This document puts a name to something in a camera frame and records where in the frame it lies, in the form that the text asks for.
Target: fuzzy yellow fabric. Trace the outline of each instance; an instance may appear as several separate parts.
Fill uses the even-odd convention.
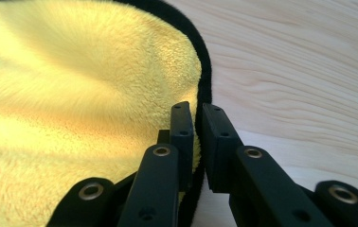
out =
[[[200,75],[188,37],[129,5],[0,2],[0,226],[45,225],[75,183],[137,171],[173,104],[194,119]]]

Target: wooden tabletop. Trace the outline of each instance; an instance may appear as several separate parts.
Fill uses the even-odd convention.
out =
[[[213,104],[245,145],[311,190],[358,188],[358,1],[167,2],[205,39]],[[193,226],[236,226],[227,196],[205,185]]]

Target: wooden table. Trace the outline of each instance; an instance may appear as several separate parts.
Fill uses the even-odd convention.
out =
[[[213,103],[245,145],[309,189],[358,188],[358,1],[167,2],[204,37]],[[193,226],[236,226],[227,196],[205,184]]]

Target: yellow cloth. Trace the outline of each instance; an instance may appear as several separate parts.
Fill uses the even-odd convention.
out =
[[[137,171],[173,104],[194,120],[200,75],[188,37],[129,5],[0,2],[0,226],[45,225],[75,183]]]

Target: light wood surface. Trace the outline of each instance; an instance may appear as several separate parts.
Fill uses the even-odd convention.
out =
[[[201,32],[213,103],[311,190],[358,188],[358,1],[167,1]],[[193,226],[235,226],[206,185]]]

